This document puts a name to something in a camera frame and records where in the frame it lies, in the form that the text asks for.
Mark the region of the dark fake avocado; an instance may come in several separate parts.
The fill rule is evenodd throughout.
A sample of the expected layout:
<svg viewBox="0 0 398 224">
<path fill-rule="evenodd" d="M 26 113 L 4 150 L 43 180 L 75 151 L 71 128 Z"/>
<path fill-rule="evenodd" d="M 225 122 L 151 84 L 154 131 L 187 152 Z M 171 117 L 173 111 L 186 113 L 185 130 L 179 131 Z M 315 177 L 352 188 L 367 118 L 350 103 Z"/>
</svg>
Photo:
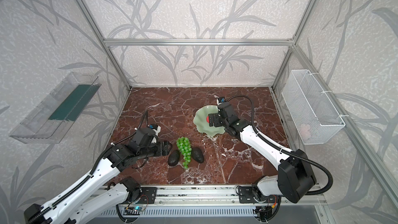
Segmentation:
<svg viewBox="0 0 398 224">
<path fill-rule="evenodd" d="M 167 163 L 169 167 L 175 167 L 178 165 L 179 160 L 180 160 L 180 151 L 174 150 L 173 152 L 170 153 Z"/>
<path fill-rule="evenodd" d="M 192 148 L 191 157 L 194 161 L 196 161 L 198 163 L 204 163 L 204 161 L 205 161 L 203 152 L 199 147 Z"/>
</svg>

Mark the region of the green fake grape bunch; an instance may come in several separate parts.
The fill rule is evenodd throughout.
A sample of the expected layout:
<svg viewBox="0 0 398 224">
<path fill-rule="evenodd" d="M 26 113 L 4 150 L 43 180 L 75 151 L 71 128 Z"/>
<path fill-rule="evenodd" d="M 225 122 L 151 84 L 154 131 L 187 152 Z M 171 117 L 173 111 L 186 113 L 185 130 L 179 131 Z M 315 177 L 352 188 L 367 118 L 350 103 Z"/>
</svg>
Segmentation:
<svg viewBox="0 0 398 224">
<path fill-rule="evenodd" d="M 183 156 L 182 166 L 187 170 L 192 160 L 192 147 L 190 140 L 186 137 L 179 138 L 177 140 L 177 148 Z"/>
</svg>

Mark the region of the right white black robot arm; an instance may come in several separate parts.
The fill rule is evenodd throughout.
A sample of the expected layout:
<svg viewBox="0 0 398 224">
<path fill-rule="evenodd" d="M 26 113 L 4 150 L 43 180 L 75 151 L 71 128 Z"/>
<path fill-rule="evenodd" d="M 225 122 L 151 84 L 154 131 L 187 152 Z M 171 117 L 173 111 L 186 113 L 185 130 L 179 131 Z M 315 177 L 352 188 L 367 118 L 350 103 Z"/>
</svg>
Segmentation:
<svg viewBox="0 0 398 224">
<path fill-rule="evenodd" d="M 252 122 L 240 119 L 229 102 L 219 103 L 217 111 L 206 118 L 211 127 L 223 127 L 226 133 L 254 148 L 277 169 L 276 176 L 261 178 L 255 185 L 261 196 L 281 195 L 298 203 L 316 184 L 311 165 L 302 150 L 279 145 L 258 131 Z"/>
</svg>

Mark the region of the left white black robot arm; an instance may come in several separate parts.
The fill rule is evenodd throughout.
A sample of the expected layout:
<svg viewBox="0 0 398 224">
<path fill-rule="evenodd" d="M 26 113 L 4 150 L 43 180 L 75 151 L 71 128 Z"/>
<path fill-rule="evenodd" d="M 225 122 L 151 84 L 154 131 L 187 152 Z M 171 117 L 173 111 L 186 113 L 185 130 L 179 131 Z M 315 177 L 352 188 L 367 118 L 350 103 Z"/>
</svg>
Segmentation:
<svg viewBox="0 0 398 224">
<path fill-rule="evenodd" d="M 65 191 L 43 205 L 32 204 L 24 212 L 27 224 L 86 224 L 111 206 L 141 199 L 140 184 L 131 177 L 123 179 L 105 193 L 91 196 L 106 182 L 140 159 L 167 156 L 172 144 L 160 141 L 158 125 L 136 130 L 127 144 L 106 149 L 92 169 Z"/>
</svg>

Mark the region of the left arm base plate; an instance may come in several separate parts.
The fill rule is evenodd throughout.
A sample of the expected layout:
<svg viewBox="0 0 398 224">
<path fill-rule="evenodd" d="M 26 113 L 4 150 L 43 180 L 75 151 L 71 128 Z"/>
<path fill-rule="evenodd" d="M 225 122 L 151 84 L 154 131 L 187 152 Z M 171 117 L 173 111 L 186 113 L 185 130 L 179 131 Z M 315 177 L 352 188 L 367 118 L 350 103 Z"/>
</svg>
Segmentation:
<svg viewBox="0 0 398 224">
<path fill-rule="evenodd" d="M 157 187 L 141 187 L 133 192 L 128 192 L 126 200 L 121 204 L 154 204 L 157 196 Z"/>
</svg>

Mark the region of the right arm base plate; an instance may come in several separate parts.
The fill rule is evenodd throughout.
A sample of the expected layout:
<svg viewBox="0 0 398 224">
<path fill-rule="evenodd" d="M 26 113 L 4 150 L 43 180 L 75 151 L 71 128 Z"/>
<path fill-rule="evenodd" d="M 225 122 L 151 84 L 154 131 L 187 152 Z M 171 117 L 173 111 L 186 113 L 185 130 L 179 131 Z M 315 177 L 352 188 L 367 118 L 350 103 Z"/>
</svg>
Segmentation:
<svg viewBox="0 0 398 224">
<path fill-rule="evenodd" d="M 243 204 L 274 204 L 278 202 L 278 196 L 264 196 L 258 188 L 253 186 L 236 186 L 235 191 L 239 202 Z"/>
</svg>

